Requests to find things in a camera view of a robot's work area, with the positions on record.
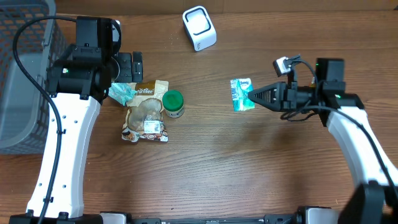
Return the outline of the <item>teal tissue pack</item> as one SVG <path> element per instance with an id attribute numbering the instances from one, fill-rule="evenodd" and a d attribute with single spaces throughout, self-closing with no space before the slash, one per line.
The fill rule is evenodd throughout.
<path id="1" fill-rule="evenodd" d="M 246 111 L 255 108 L 254 102 L 248 98 L 248 93 L 253 91 L 250 78 L 232 79 L 230 86 L 234 111 Z"/>

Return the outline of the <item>green lid jar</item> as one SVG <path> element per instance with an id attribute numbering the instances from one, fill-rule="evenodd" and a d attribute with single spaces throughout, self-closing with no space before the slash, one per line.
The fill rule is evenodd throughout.
<path id="1" fill-rule="evenodd" d="M 177 90 L 169 90 L 162 97 L 163 107 L 167 116 L 179 118 L 184 113 L 183 95 Z"/>

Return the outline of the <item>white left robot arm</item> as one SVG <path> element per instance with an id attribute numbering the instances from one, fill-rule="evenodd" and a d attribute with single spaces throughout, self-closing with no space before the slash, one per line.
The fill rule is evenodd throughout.
<path id="1" fill-rule="evenodd" d="M 25 69 L 17 52 L 22 32 L 39 22 L 32 19 L 21 26 L 12 42 L 14 60 L 26 78 L 48 101 L 51 112 L 39 178 L 26 208 L 12 215 L 10 223 L 132 223 L 124 212 L 85 214 L 83 176 L 90 136 L 103 100 L 107 98 L 115 55 L 121 47 L 117 21 L 104 17 L 78 16 L 76 42 L 69 45 L 47 71 L 42 88 Z"/>

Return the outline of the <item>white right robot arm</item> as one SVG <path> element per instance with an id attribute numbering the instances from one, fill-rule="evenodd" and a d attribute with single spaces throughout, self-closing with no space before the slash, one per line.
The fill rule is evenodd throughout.
<path id="1" fill-rule="evenodd" d="M 248 98 L 281 119 L 318 115 L 335 138 L 348 164 L 355 191 L 342 211 L 330 207 L 301 206 L 286 223 L 397 223 L 397 167 L 391 162 L 371 129 L 359 96 L 346 93 L 345 62 L 341 58 L 318 58 L 309 70 L 312 84 L 299 86 L 296 66 L 307 64 L 300 56 L 273 62 L 276 82 L 248 93 Z"/>

